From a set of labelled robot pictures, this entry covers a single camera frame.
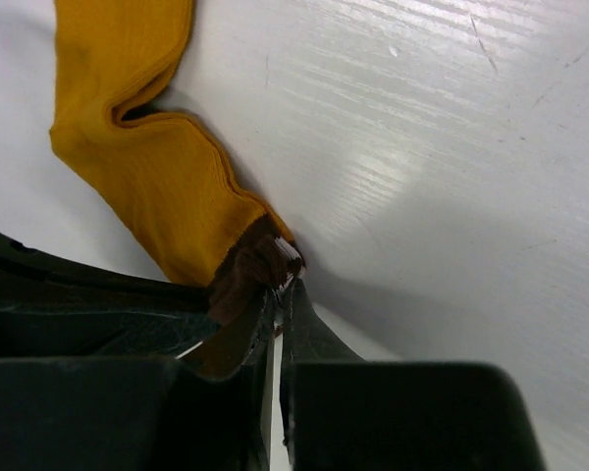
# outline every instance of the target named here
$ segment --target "mustard fabric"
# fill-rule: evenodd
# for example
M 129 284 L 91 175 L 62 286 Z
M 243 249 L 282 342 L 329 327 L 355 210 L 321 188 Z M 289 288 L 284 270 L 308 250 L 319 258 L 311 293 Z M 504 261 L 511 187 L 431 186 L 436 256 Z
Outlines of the mustard fabric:
M 270 206 L 240 188 L 193 117 L 128 119 L 168 84 L 190 34 L 190 0 L 56 0 L 52 148 L 93 186 L 174 283 L 208 287 Z

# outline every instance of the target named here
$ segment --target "white surface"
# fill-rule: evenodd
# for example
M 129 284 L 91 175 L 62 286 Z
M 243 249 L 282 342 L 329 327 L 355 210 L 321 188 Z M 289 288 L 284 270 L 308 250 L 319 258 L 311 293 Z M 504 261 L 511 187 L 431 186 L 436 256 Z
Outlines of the white surface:
M 551 469 L 589 470 L 589 0 L 198 3 L 163 101 L 297 232 L 315 301 L 504 366 Z M 0 0 L 0 231 L 161 278 L 50 152 L 53 33 L 50 0 Z

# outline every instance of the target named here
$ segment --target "black plastic object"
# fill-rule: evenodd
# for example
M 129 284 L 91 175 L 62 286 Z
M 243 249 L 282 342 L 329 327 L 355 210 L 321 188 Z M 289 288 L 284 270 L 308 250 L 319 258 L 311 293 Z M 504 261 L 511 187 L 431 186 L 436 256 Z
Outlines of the black plastic object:
M 544 469 L 499 370 L 363 362 L 299 280 L 221 329 L 204 294 L 0 235 L 0 471 L 268 470 L 262 413 L 280 310 L 295 470 Z
M 118 275 L 0 234 L 0 357 L 176 355 L 213 335 L 202 290 Z
M 470 364 L 297 364 L 294 471 L 544 469 L 509 376 Z

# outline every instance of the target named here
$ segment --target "scratch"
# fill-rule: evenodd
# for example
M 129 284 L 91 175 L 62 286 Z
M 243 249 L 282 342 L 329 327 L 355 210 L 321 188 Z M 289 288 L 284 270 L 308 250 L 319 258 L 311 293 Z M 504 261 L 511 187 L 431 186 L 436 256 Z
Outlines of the scratch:
M 540 243 L 535 243 L 533 245 L 528 245 L 527 247 L 523 247 L 521 250 L 519 250 L 520 252 L 523 252 L 525 250 L 530 250 L 531 248 L 537 248 L 540 247 L 542 245 L 549 245 L 551 243 L 556 243 L 558 240 L 553 238 L 552 240 L 547 240 L 545 242 L 540 242 Z
M 471 15 L 471 13 L 469 13 L 469 19 L 471 20 L 471 25 L 473 26 L 473 32 L 475 33 L 475 37 L 478 40 L 478 44 L 480 44 L 480 49 L 482 49 L 482 52 L 484 53 L 486 58 L 489 60 L 489 64 L 491 64 L 493 71 L 496 73 L 496 75 L 499 75 L 500 71 L 498 70 L 498 66 L 495 64 L 493 57 L 491 57 L 491 54 L 489 54 L 489 51 L 487 51 L 487 48 L 484 47 L 484 43 L 482 42 L 482 39 L 480 39 L 480 34 L 478 33 L 478 28 L 475 26 L 475 21 L 473 20 L 473 15 Z
M 266 53 L 266 60 L 264 64 L 264 88 L 268 88 L 268 78 L 270 76 L 268 69 L 268 53 Z
M 380 251 L 380 253 L 384 253 L 384 249 L 382 248 L 382 244 L 380 243 L 380 241 L 377 239 L 377 237 L 375 235 L 373 235 L 373 232 L 369 229 L 369 227 L 364 224 L 362 222 L 362 220 L 360 218 L 358 218 L 357 216 L 355 216 L 355 220 L 360 223 L 360 226 L 362 226 L 364 228 L 365 231 L 367 231 L 367 233 L 369 234 L 369 236 L 371 237 L 371 239 L 373 240 L 373 243 L 375 243 L 375 246 L 378 248 L 378 250 Z
M 551 84 L 546 91 L 544 91 L 541 96 L 539 98 L 537 98 L 536 100 L 534 100 L 534 103 L 532 105 L 532 107 L 534 108 L 535 106 L 537 106 L 539 103 L 541 103 L 546 96 L 548 95 L 548 93 L 550 93 L 552 90 L 554 90 L 554 87 L 557 86 L 560 82 L 559 81 L 555 81 L 553 84 Z
M 191 351 L 193 351 L 193 350 L 195 350 L 195 349 L 199 348 L 201 345 L 203 345 L 203 341 L 200 341 L 199 343 L 197 343 L 197 344 L 195 344 L 195 345 L 191 346 L 191 347 L 190 347 L 190 348 L 188 348 L 186 351 L 184 351 L 184 352 L 182 352 L 182 353 L 178 354 L 178 355 L 177 355 L 175 358 L 177 358 L 177 359 L 183 358 L 184 356 L 186 356 L 186 355 L 187 355 L 188 353 L 190 353 Z
M 574 64 L 578 64 L 580 62 L 580 59 L 582 59 L 583 57 L 585 57 L 587 55 L 587 53 L 589 52 L 589 46 L 587 46 L 585 48 L 584 51 L 582 51 L 580 54 L 578 54 L 573 61 L 568 62 L 567 64 L 565 64 L 564 66 L 562 66 L 564 69 L 567 69 L 569 66 L 573 66 Z

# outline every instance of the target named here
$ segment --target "yellow sock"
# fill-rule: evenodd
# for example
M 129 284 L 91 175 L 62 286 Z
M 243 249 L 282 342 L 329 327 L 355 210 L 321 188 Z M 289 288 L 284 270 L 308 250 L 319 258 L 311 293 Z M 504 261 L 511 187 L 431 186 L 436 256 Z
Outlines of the yellow sock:
M 174 283 L 208 288 L 227 323 L 261 285 L 301 268 L 270 206 L 239 187 L 221 145 L 195 119 L 131 119 L 174 74 L 191 0 L 56 0 L 54 152 L 91 184 Z

